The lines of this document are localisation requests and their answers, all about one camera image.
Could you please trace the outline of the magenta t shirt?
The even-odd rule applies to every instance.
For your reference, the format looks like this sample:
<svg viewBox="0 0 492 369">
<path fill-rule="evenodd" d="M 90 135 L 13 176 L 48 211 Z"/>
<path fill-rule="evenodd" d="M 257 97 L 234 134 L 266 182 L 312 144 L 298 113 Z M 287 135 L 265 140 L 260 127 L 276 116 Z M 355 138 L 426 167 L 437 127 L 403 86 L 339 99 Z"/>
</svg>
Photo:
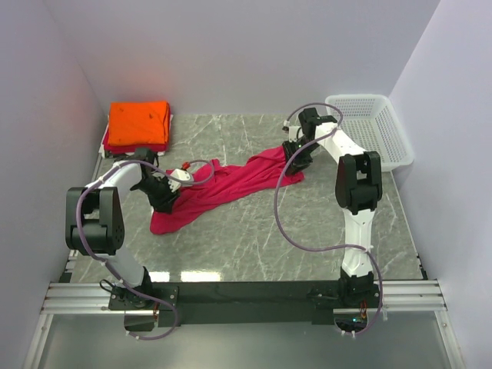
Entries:
<svg viewBox="0 0 492 369">
<path fill-rule="evenodd" d="M 283 148 L 276 147 L 250 157 L 242 166 L 222 165 L 218 159 L 212 164 L 212 179 L 181 190 L 172 213 L 152 214 L 149 226 L 152 234 L 176 232 L 207 211 L 255 192 L 274 189 L 286 161 Z"/>
</svg>

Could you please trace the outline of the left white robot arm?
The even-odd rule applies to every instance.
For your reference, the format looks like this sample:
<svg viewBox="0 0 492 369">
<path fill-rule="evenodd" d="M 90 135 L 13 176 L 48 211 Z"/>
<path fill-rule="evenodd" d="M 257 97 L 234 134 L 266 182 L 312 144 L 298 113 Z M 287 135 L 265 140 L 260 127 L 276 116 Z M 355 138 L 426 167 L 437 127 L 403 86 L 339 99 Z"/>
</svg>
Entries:
<svg viewBox="0 0 492 369">
<path fill-rule="evenodd" d="M 158 155 L 139 148 L 115 160 L 99 179 L 66 194 L 65 242 L 69 249 L 90 256 L 115 279 L 111 296 L 136 309 L 151 306 L 154 291 L 148 270 L 123 245 L 125 239 L 121 200 L 132 191 L 148 197 L 153 211 L 171 213 L 180 188 L 191 181 L 187 170 L 177 168 L 158 177 Z"/>
</svg>

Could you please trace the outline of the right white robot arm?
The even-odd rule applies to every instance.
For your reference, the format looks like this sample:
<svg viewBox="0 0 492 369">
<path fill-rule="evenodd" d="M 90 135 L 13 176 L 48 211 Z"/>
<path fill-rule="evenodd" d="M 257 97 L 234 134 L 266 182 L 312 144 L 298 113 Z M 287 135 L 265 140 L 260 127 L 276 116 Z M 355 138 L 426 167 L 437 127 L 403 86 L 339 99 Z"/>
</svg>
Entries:
<svg viewBox="0 0 492 369">
<path fill-rule="evenodd" d="M 375 284 L 381 273 L 371 254 L 372 224 L 383 194 L 381 156 L 362 148 L 341 129 L 344 116 L 339 108 L 326 108 L 329 115 L 319 115 L 313 104 L 303 105 L 293 113 L 298 128 L 284 122 L 289 139 L 282 144 L 286 163 L 279 178 L 308 168 L 315 148 L 323 148 L 336 162 L 335 197 L 344 214 L 345 241 L 340 246 L 344 258 L 339 279 L 315 293 L 314 299 L 330 308 L 359 308 L 381 296 Z"/>
</svg>

